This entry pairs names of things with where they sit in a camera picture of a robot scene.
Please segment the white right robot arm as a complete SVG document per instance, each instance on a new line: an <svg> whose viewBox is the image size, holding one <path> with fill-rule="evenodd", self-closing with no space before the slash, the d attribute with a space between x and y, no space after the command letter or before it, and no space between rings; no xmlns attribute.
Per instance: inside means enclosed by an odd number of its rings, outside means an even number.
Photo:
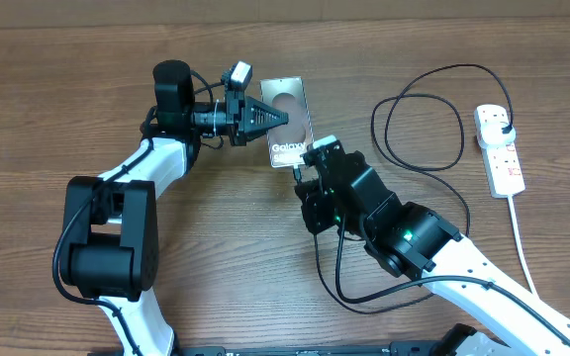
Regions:
<svg viewBox="0 0 570 356"><path fill-rule="evenodd" d="M570 319L501 271L435 211L402 203L367 164L334 136L310 144L302 159L316 179L295 187L309 232L333 226L354 234L382 269L407 282L382 296L424 286L482 323L521 355L570 355Z"/></svg>

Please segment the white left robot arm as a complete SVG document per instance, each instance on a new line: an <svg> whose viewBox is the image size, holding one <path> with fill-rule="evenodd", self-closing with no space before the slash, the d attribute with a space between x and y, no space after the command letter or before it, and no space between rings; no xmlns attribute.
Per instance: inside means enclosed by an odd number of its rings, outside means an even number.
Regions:
<svg viewBox="0 0 570 356"><path fill-rule="evenodd" d="M66 187L62 233L51 274L67 300L101 309L124 355L179 355L153 284L158 270L157 199L194 166L206 139L244 146L288 123L286 113L248 95L252 68L240 61L222 74L222 100L196 99L198 73L181 60L153 71L156 103L141 125L138 150L97 176Z"/></svg>

